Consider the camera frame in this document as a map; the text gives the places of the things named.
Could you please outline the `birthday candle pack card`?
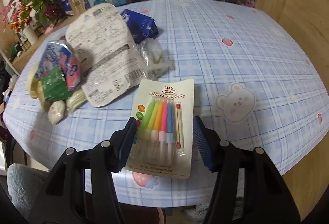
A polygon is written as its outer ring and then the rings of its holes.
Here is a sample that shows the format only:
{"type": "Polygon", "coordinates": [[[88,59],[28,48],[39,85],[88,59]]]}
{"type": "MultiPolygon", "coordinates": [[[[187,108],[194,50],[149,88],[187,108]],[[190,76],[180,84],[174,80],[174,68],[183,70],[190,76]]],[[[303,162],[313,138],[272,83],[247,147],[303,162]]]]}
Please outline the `birthday candle pack card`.
{"type": "Polygon", "coordinates": [[[191,173],[195,82],[142,80],[132,116],[137,132],[126,169],[175,179],[191,173]]]}

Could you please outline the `green wrapper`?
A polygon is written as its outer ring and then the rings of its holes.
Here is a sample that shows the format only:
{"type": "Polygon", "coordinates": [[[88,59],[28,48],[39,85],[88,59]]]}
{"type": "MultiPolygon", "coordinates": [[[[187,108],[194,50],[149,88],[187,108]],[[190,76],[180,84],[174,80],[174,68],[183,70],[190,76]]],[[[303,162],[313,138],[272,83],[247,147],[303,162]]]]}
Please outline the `green wrapper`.
{"type": "Polygon", "coordinates": [[[65,76],[59,66],[54,67],[41,79],[41,86],[46,101],[66,100],[71,96],[65,76]]]}

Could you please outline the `white printed plastic package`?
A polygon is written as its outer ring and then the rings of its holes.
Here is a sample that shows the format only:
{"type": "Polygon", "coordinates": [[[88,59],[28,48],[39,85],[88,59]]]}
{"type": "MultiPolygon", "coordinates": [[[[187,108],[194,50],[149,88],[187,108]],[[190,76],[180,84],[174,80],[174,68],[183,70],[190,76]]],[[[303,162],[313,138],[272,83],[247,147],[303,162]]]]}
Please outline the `white printed plastic package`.
{"type": "Polygon", "coordinates": [[[93,107],[106,106],[146,77],[131,32],[112,4],[82,13],[65,38],[81,63],[82,90],[93,107]]]}

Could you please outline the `clear plastic bag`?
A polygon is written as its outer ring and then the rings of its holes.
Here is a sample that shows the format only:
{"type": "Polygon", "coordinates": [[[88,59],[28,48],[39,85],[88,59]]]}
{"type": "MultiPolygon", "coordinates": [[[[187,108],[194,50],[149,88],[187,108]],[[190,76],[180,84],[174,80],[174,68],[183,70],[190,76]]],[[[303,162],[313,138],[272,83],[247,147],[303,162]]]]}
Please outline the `clear plastic bag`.
{"type": "Polygon", "coordinates": [[[143,69],[148,79],[156,80],[171,69],[169,59],[159,41],[146,38],[137,45],[137,49],[144,62],[143,69]]]}

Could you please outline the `cream plastic spoon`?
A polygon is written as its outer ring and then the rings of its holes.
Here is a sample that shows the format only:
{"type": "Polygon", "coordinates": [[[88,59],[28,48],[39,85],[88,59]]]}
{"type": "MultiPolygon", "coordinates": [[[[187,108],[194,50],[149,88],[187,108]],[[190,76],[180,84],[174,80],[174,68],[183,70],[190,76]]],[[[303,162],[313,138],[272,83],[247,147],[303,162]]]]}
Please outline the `cream plastic spoon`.
{"type": "Polygon", "coordinates": [[[41,81],[36,77],[38,63],[34,64],[27,76],[27,90],[32,99],[38,99],[41,111],[47,112],[48,120],[51,124],[58,124],[64,117],[66,105],[64,101],[46,101],[42,89],[41,81]]]}

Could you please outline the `blue plaid strawberry tablecloth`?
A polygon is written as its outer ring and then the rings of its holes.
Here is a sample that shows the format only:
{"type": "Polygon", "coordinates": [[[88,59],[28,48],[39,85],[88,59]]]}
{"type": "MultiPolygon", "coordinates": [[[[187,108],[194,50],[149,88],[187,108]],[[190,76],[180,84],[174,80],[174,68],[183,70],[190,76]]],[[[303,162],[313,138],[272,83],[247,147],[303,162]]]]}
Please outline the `blue plaid strawberry tablecloth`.
{"type": "MultiPolygon", "coordinates": [[[[295,40],[264,12],[213,0],[155,0],[127,5],[153,18],[170,64],[157,82],[195,82],[193,117],[239,149],[262,147],[284,174],[328,132],[328,93],[314,65],[295,40]]],[[[69,147],[91,149],[123,129],[132,117],[139,84],[103,107],[87,102],[53,125],[27,90],[27,76],[46,44],[65,37],[68,26],[50,34],[15,84],[3,119],[22,149],[52,168],[69,147]]],[[[192,144],[187,179],[113,173],[119,202],[146,207],[207,203],[216,174],[192,144]]]]}

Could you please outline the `dark blue coffee bag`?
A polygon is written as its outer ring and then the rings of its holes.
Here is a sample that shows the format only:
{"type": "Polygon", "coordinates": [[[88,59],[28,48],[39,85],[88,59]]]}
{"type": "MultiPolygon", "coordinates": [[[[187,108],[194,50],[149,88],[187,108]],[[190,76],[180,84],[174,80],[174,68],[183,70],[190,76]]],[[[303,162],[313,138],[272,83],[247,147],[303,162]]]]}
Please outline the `dark blue coffee bag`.
{"type": "Polygon", "coordinates": [[[129,9],[125,9],[121,12],[121,16],[127,24],[136,44],[139,44],[146,38],[153,38],[156,34],[158,34],[156,22],[149,16],[129,9]]]}

